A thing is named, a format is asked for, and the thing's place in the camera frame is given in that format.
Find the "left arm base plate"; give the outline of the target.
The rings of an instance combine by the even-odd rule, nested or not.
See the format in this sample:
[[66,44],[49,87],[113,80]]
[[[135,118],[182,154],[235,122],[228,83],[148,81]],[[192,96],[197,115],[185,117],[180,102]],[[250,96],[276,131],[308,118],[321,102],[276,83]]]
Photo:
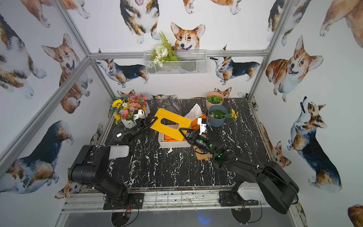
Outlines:
[[143,206],[145,194],[132,193],[126,197],[111,197],[104,196],[103,210],[128,210],[128,209],[141,209]]

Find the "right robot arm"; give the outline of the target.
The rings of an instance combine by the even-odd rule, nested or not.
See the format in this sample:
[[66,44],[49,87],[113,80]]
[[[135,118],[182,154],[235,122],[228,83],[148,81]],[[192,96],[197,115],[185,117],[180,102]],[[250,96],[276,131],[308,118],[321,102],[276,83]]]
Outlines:
[[179,132],[189,144],[211,154],[215,168],[257,183],[264,199],[275,211],[287,214],[298,200],[299,187],[277,163],[256,163],[238,157],[225,148],[226,144],[217,133],[204,138],[194,129],[180,128]]

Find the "yellow bamboo box lid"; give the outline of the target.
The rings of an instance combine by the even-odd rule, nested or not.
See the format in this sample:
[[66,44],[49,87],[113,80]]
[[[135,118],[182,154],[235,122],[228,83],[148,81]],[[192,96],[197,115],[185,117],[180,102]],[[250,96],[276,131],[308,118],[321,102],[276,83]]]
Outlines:
[[176,141],[184,140],[184,136],[179,129],[189,129],[189,126],[192,123],[192,120],[162,108],[157,110],[155,117],[157,119],[153,120],[150,128]]

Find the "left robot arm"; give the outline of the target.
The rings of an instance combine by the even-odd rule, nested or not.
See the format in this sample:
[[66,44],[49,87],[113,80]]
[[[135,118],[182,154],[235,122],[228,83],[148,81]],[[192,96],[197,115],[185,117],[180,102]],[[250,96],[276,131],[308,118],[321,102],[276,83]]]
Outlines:
[[108,160],[115,159],[118,153],[122,158],[128,156],[133,142],[143,133],[147,134],[157,119],[156,116],[139,118],[136,126],[114,131],[116,145],[83,146],[68,172],[68,179],[95,188],[105,195],[107,202],[128,203],[127,187],[109,175]]

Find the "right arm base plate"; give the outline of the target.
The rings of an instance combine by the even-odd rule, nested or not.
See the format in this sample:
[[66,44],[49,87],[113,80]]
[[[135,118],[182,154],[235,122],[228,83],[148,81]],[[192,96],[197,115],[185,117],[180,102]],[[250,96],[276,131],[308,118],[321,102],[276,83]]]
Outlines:
[[244,200],[238,193],[232,191],[219,191],[219,204],[222,207],[233,207],[233,206],[257,206],[259,201],[255,200]]

